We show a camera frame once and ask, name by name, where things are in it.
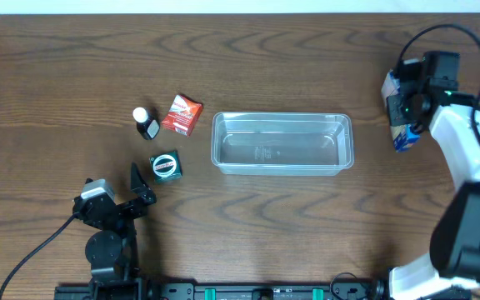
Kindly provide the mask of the dark medicine bottle white cap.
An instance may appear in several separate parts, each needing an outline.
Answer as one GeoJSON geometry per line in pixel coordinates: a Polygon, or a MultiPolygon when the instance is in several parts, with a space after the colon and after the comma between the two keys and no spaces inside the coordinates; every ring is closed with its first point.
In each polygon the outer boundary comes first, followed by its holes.
{"type": "Polygon", "coordinates": [[[137,130],[145,140],[153,140],[160,130],[159,122],[144,107],[136,107],[132,111],[137,130]]]}

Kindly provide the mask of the blue KoolFever box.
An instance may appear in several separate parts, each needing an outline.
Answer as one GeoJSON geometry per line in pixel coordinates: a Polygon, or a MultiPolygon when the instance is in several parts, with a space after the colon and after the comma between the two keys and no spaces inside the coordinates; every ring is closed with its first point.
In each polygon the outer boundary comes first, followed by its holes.
{"type": "MultiPolygon", "coordinates": [[[[393,71],[390,70],[381,88],[382,101],[386,111],[388,111],[388,98],[397,96],[399,88],[399,80],[393,76],[393,71]]],[[[406,152],[420,138],[418,134],[411,131],[410,124],[390,126],[390,133],[392,144],[397,153],[406,152]]]]}

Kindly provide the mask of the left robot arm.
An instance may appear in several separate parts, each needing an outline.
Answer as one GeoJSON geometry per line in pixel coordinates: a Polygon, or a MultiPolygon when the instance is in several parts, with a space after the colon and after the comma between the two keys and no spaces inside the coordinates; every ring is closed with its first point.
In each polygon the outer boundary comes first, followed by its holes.
{"type": "Polygon", "coordinates": [[[113,188],[106,180],[89,178],[74,199],[72,213],[76,219],[98,230],[85,247],[93,299],[144,299],[148,295],[147,284],[139,276],[134,221],[146,216],[157,199],[136,163],[131,165],[130,188],[136,197],[116,204],[113,188]]]}

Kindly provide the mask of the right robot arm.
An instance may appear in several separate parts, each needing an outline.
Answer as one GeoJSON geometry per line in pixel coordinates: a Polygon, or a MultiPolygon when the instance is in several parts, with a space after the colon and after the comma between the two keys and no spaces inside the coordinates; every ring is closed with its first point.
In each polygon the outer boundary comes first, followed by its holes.
{"type": "Polygon", "coordinates": [[[406,133],[430,132],[452,176],[454,197],[433,230],[426,254],[389,273],[391,299],[431,299],[452,288],[480,288],[480,106],[458,90],[458,60],[436,53],[407,60],[382,85],[390,126],[406,133]]]}

